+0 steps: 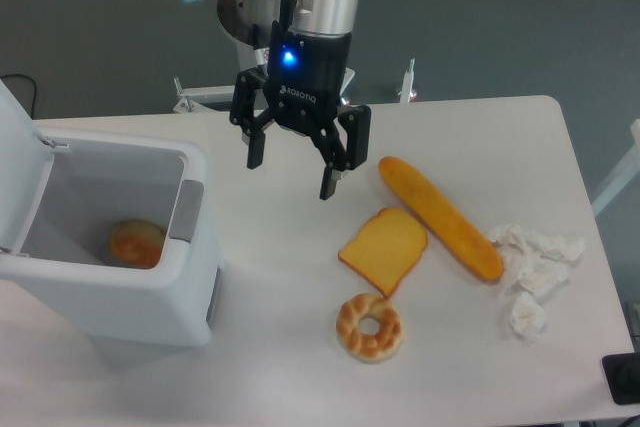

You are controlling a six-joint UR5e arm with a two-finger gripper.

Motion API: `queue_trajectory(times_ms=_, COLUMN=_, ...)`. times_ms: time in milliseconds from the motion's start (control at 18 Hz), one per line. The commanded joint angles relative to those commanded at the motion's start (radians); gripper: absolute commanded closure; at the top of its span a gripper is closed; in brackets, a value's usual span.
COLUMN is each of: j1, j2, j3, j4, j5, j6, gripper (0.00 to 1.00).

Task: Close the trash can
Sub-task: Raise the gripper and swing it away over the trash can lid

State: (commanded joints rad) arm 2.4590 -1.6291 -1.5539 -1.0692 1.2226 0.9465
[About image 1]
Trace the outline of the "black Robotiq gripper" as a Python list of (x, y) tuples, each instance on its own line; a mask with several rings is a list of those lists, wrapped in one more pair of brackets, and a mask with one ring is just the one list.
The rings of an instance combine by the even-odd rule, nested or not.
[[(238, 73), (229, 120), (241, 128), (248, 146), (247, 167), (264, 158), (265, 129), (278, 125), (311, 138), (325, 167), (319, 198), (334, 195), (338, 181), (368, 157), (371, 108), (339, 106), (352, 35), (304, 35), (277, 20), (272, 23), (267, 77), (258, 69)], [(267, 108), (254, 107), (263, 91)]]

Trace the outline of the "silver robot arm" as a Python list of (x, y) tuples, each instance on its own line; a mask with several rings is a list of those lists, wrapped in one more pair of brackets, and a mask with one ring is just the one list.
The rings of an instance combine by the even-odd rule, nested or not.
[(217, 0), (219, 23), (238, 49), (229, 120), (242, 130), (248, 168), (262, 164), (265, 131), (276, 123), (320, 152), (323, 200), (368, 154), (371, 110), (343, 99), (358, 1)]

